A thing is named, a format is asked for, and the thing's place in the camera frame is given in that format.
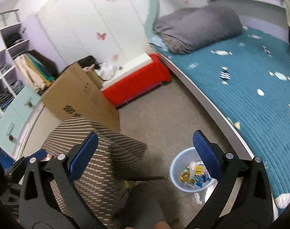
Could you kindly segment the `light blue plastic trash bin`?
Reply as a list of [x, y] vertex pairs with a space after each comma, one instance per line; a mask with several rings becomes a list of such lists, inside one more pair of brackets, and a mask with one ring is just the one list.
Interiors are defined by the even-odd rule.
[[209, 175], [194, 147], [182, 150], [173, 159], [169, 175], [172, 184], [186, 193], [204, 191], [216, 182]]

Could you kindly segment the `mint green drawer cabinet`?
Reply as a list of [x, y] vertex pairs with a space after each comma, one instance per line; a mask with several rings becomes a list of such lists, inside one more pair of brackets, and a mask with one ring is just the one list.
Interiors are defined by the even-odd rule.
[[40, 95], [26, 85], [0, 119], [1, 150], [16, 160], [42, 110]]

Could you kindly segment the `brown polka dot tablecloth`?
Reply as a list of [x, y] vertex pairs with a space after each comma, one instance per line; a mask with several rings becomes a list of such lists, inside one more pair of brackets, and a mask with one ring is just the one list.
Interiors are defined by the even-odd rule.
[[67, 154], [91, 132], [98, 135], [98, 147], [82, 177], [74, 185], [107, 228], [120, 228], [121, 223], [115, 215], [128, 198], [125, 181], [145, 177], [149, 173], [142, 161], [147, 145], [110, 130], [91, 118], [72, 117], [49, 133], [42, 149], [54, 157]]

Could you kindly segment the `large cardboard box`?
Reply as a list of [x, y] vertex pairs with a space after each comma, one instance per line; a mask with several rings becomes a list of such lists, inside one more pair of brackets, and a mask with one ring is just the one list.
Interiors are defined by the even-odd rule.
[[41, 95], [41, 102], [59, 120], [92, 118], [113, 131], [120, 131], [117, 109], [77, 62], [68, 66]]

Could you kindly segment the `hanging clothes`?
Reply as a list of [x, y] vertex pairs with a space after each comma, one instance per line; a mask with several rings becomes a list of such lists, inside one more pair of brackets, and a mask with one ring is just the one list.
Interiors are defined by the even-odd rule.
[[39, 94], [59, 77], [55, 63], [36, 50], [17, 56], [14, 62], [27, 83]]

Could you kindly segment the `teal quilted bed cover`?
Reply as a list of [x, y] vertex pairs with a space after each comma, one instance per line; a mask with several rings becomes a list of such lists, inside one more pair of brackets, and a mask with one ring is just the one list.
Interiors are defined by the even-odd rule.
[[290, 203], [290, 45], [251, 27], [189, 54], [154, 48], [221, 111], [262, 158], [279, 212]]

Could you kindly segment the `white plastic bag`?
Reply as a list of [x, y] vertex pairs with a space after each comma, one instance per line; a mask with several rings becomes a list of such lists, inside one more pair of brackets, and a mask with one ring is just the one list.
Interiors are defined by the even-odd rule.
[[98, 75], [103, 81], [112, 79], [117, 71], [117, 67], [110, 63], [101, 63], [99, 67]]

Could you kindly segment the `red upholstered bench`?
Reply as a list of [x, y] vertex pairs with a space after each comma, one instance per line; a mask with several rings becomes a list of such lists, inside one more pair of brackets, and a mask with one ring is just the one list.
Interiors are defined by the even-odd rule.
[[149, 64], [103, 90], [104, 96], [114, 107], [122, 106], [161, 83], [171, 82], [170, 72], [158, 55], [150, 54], [149, 59]]

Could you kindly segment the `white wardrobe doors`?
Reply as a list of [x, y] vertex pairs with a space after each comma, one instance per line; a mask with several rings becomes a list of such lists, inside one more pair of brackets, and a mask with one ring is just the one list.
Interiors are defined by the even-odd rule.
[[[144, 32], [146, 6], [134, 0], [49, 0], [37, 18], [67, 64], [88, 55], [117, 67], [143, 54], [149, 44]], [[96, 33], [107, 33], [98, 40]]]

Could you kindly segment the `grey folded blanket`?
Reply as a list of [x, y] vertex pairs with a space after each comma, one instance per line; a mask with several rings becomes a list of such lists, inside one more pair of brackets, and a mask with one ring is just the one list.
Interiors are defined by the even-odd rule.
[[243, 26], [233, 9], [212, 3], [164, 15], [157, 19], [153, 30], [169, 51], [188, 54], [241, 35]]

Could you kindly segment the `pink butterfly wall sticker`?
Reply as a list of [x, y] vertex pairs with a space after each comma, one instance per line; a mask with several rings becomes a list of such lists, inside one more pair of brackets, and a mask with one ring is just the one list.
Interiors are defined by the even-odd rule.
[[96, 36], [97, 36], [98, 40], [106, 40], [107, 33], [99, 33], [99, 32], [97, 32]]

